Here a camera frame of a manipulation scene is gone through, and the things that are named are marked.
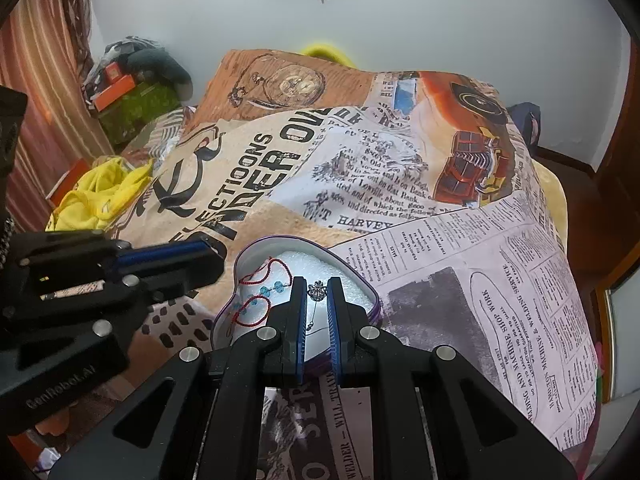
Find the clothes pile in corner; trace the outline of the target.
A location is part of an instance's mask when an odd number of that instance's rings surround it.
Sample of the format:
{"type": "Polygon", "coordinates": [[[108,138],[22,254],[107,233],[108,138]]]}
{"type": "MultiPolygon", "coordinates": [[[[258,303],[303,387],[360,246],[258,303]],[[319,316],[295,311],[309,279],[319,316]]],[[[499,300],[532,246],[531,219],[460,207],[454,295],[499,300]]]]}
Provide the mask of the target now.
{"type": "Polygon", "coordinates": [[[161,80],[170,84],[177,92],[179,101],[193,96],[190,74],[157,41],[139,36],[108,44],[99,61],[89,70],[81,85],[87,104],[108,86],[106,68],[116,63],[123,75],[131,75],[137,81],[161,80]]]}

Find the orange box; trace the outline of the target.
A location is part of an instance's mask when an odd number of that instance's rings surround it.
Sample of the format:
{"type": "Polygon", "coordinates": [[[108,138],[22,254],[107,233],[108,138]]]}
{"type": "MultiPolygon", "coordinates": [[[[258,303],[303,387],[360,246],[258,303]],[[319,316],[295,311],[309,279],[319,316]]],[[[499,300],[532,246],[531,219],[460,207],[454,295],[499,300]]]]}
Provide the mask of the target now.
{"type": "Polygon", "coordinates": [[[136,88],[134,77],[129,74],[122,76],[96,95],[93,100],[94,107],[98,112],[102,112],[134,88],[136,88]]]}

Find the striped brown curtain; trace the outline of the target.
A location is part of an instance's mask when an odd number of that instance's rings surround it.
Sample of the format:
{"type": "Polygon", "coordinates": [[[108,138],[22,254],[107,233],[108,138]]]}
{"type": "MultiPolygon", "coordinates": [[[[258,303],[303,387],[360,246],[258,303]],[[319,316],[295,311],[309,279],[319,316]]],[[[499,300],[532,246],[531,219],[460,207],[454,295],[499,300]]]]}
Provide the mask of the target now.
{"type": "Polygon", "coordinates": [[[75,162],[113,153],[81,90],[89,32],[89,0],[18,0],[1,26],[1,84],[28,99],[6,194],[20,231],[44,229],[46,195],[75,162]]]}

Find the purple heart-shaped tin box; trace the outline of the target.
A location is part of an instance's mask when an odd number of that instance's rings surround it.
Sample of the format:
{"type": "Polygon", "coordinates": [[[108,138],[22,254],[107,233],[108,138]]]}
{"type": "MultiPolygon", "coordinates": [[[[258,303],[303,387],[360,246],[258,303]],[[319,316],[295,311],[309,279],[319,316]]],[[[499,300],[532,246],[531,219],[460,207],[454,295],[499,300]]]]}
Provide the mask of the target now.
{"type": "Polygon", "coordinates": [[[212,347],[231,346],[267,323],[268,315],[292,295],[296,278],[303,288],[305,372],[318,374],[330,366],[330,334],[326,307],[329,279],[339,278],[345,299],[363,307],[370,323],[381,319],[381,300],[347,262],[333,252],[294,236],[268,236],[247,246],[232,266],[233,292],[215,318],[212,347]]]}

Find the yellow chair back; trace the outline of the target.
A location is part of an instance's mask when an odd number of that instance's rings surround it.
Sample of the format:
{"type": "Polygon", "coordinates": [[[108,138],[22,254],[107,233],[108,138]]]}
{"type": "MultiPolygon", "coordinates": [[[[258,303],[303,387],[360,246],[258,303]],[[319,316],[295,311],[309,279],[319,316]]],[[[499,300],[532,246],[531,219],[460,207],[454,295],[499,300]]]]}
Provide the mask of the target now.
{"type": "Polygon", "coordinates": [[[320,60],[340,64],[341,66],[356,67],[354,62],[352,62],[344,52],[330,44],[310,44],[300,50],[300,54],[310,56],[311,58],[320,58],[320,60]]]}

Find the yellow garment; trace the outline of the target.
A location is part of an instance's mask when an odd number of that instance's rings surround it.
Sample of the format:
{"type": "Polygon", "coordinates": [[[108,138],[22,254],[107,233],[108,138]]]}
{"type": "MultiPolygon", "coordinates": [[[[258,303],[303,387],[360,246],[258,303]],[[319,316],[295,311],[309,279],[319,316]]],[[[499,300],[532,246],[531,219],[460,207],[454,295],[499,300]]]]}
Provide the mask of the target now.
{"type": "Polygon", "coordinates": [[[152,181],[153,159],[129,165],[114,156],[86,172],[53,209],[46,226],[53,231],[104,231],[152,181]]]}

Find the green patterned bag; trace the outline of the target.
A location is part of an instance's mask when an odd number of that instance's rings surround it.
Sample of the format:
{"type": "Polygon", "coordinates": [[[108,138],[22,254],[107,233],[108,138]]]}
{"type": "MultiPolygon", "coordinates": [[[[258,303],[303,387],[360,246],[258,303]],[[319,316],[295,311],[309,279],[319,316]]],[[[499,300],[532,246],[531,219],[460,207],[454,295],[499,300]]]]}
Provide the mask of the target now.
{"type": "Polygon", "coordinates": [[[152,120],[180,106],[177,93],[161,82],[142,82],[98,114],[113,148],[122,148],[152,120]]]}

